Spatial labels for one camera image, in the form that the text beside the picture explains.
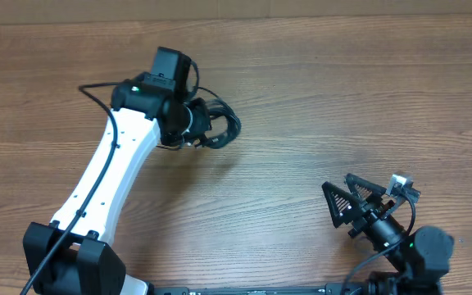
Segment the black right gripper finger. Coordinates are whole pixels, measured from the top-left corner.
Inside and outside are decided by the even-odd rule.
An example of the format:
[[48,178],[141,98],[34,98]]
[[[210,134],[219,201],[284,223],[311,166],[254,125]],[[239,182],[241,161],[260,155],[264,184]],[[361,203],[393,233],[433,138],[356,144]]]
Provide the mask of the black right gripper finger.
[[361,216],[361,201],[357,197],[330,182],[323,183],[322,190],[335,228]]
[[354,201],[380,201],[386,193],[385,187],[371,183],[354,174],[345,176],[345,184]]

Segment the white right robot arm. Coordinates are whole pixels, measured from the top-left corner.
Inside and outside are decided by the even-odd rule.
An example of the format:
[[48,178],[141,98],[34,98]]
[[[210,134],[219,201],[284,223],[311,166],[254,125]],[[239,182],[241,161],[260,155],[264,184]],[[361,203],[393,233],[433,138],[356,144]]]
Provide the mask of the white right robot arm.
[[420,191],[408,175],[394,174],[388,186],[348,174],[347,190],[325,182],[322,191],[334,227],[350,225],[374,254],[355,266],[326,294],[442,294],[441,278],[450,270],[454,238],[435,226],[414,230]]

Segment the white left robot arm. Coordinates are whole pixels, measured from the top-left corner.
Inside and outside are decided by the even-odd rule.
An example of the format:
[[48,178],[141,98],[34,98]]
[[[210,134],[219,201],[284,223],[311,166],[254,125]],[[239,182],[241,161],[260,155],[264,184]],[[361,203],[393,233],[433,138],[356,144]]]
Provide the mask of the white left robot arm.
[[186,145],[220,148],[228,137],[208,138],[215,112],[190,86],[197,64],[184,53],[159,47],[152,68],[132,79],[110,82],[110,105],[79,91],[107,114],[101,141],[74,191],[49,223],[33,222],[23,248],[27,294],[152,294],[149,282],[128,275],[112,248],[121,211],[145,160],[155,148]]

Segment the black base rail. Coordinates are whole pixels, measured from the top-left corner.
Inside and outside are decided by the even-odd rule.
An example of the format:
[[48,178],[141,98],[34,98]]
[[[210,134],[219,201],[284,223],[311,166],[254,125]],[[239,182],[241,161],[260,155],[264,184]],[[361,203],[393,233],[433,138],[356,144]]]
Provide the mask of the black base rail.
[[327,283],[318,287],[257,287],[257,288],[186,288],[154,287],[149,285],[148,295],[340,295],[340,283]]

